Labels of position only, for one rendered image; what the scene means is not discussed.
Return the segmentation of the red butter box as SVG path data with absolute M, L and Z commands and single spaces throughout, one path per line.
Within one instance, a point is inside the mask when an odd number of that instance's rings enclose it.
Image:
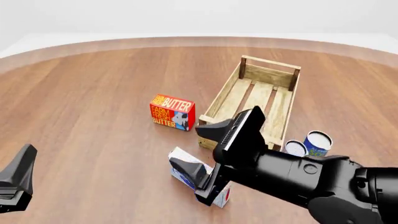
M 195 102 L 167 95 L 156 95 L 150 102 L 154 123 L 184 131 L 192 130 L 196 120 Z

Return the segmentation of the small white-topped tin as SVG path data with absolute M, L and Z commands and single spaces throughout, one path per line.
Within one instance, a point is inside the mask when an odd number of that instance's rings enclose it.
M 307 147 L 300 141 L 296 140 L 287 141 L 284 146 L 284 152 L 299 157 L 304 157 L 309 155 Z

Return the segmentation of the blue soup tin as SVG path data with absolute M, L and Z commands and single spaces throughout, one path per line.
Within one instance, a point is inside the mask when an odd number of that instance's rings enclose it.
M 310 131 L 304 139 L 303 145 L 309 156 L 325 157 L 333 145 L 331 137 L 324 132 Z

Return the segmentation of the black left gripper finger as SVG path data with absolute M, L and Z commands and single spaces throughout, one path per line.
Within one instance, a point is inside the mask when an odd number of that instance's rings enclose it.
M 37 155 L 36 148 L 26 144 L 15 158 L 0 171 L 0 194 L 16 194 L 23 191 L 33 194 L 32 174 Z

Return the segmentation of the white printed food box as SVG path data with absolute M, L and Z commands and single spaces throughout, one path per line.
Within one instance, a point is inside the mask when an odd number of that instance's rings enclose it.
M 175 149 L 173 149 L 169 155 L 168 155 L 169 159 L 171 157 L 175 157 L 175 158 L 179 158 L 181 160 L 185 160 L 187 162 L 196 162 L 196 161 L 200 161 L 198 158 L 196 158 L 195 156 L 192 156 L 191 154 L 189 154 L 188 152 L 184 151 L 183 149 L 179 148 L 179 147 L 175 147 Z

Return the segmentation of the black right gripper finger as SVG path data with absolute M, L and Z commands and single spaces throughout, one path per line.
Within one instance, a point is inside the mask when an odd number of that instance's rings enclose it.
M 201 124 L 195 128 L 197 134 L 201 138 L 209 139 L 211 141 L 220 142 L 230 127 L 232 119 L 215 124 Z
M 169 159 L 172 177 L 183 182 L 193 190 L 204 190 L 210 180 L 212 167 L 200 161 L 187 162 L 179 158 Z

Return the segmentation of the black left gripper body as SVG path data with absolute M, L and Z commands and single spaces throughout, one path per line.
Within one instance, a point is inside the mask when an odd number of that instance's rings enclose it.
M 33 188 L 0 187 L 0 213 L 24 211 L 32 199 Z

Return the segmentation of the wooden slat tray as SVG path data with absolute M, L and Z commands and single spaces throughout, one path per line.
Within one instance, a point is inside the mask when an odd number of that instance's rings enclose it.
M 289 124 L 301 68 L 243 55 L 198 124 L 213 124 L 259 106 L 266 120 L 261 128 L 269 149 L 280 151 Z

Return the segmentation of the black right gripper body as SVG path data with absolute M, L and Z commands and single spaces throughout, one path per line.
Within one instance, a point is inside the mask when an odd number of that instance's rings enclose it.
M 266 144 L 260 133 L 265 122 L 260 107 L 244 110 L 236 117 L 226 134 L 213 150 L 216 162 L 210 180 L 204 190 L 195 190 L 197 200 L 210 206 L 230 182 L 246 187 L 254 186 L 258 175 L 256 167 L 264 154 Z

